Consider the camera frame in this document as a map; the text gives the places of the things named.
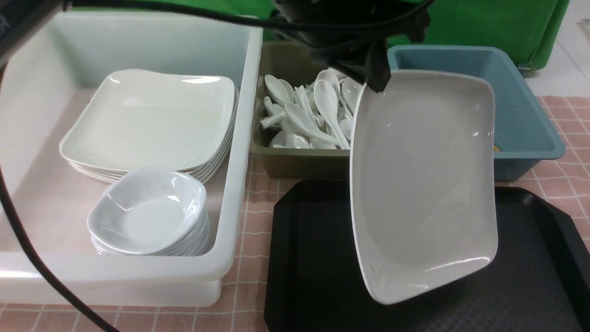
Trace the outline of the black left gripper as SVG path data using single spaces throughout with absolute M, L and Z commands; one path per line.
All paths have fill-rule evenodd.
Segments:
M 312 56 L 339 70 L 362 70 L 363 82 L 381 93 L 390 78 L 387 40 L 422 42 L 431 19 L 430 0 L 274 0 L 271 18 L 305 26 L 282 34 L 310 48 Z

